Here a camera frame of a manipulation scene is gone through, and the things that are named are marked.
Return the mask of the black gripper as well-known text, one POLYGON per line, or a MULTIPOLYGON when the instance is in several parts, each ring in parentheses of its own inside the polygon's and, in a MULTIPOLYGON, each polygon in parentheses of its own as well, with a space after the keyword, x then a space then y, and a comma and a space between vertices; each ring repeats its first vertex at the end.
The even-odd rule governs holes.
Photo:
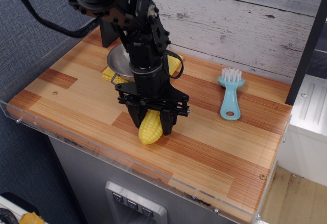
POLYGON ((160 120, 165 136, 172 133, 178 115, 189 115, 189 96, 174 88, 170 78, 169 65, 163 63, 153 72, 139 70, 139 73, 134 74, 133 82, 115 85, 119 102, 127 106, 137 128, 140 128, 149 109, 161 111, 160 120))

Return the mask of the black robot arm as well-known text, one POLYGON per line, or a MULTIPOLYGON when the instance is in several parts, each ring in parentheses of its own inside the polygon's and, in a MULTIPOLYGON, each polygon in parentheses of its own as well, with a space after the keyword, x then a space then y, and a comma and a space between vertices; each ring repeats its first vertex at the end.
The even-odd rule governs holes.
POLYGON ((159 18, 153 0, 68 0, 82 14, 100 18, 116 26, 129 55, 134 81, 116 84, 118 100, 128 108, 136 127, 146 112, 156 110, 163 133, 169 135, 178 116, 190 112, 187 94, 175 89, 170 80, 167 50, 169 33, 159 18))

